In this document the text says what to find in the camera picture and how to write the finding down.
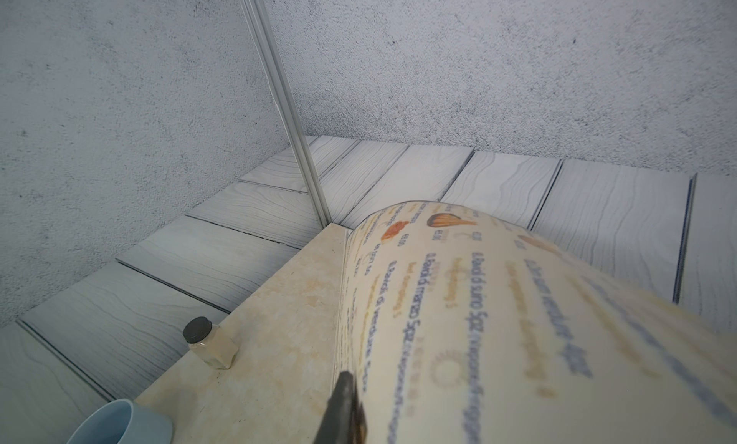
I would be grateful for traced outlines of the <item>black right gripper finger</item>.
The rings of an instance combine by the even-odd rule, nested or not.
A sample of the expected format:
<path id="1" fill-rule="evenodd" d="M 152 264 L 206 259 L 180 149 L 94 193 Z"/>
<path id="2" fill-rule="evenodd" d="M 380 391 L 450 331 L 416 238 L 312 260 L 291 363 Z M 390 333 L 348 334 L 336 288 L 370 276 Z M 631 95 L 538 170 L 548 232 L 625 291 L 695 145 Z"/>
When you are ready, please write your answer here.
<path id="1" fill-rule="evenodd" d="M 327 402 L 326 412 L 313 443 L 365 443 L 367 434 L 355 378 L 349 371 L 342 371 Z"/>

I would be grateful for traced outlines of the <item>Dim Sum Inn blue-bordered menu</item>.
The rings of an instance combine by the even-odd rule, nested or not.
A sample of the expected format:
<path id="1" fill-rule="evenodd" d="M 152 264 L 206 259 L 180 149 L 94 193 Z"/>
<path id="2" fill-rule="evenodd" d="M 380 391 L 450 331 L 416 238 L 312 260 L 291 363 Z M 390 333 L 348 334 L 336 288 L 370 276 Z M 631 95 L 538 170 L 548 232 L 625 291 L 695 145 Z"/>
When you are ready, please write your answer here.
<path id="1" fill-rule="evenodd" d="M 736 342 L 520 226 L 408 201 L 347 237 L 368 443 L 732 443 Z"/>

